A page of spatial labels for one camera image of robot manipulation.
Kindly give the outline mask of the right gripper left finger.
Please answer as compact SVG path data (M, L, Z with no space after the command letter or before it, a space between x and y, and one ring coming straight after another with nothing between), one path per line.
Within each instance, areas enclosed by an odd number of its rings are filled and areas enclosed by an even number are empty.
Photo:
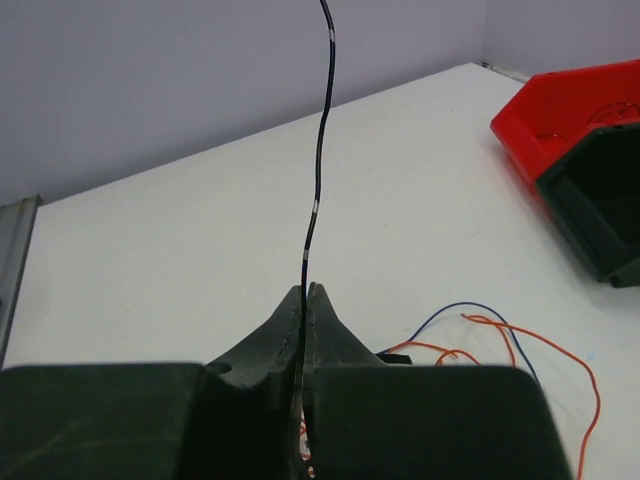
M292 287L269 318L206 365L202 477L295 479L304 320Z

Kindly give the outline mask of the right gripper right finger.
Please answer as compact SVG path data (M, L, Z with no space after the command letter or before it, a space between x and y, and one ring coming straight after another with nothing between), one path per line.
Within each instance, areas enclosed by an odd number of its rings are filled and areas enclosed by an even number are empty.
M312 283L303 308L301 408L316 479L355 479L372 443L364 431L366 389L388 372L339 319L326 288Z

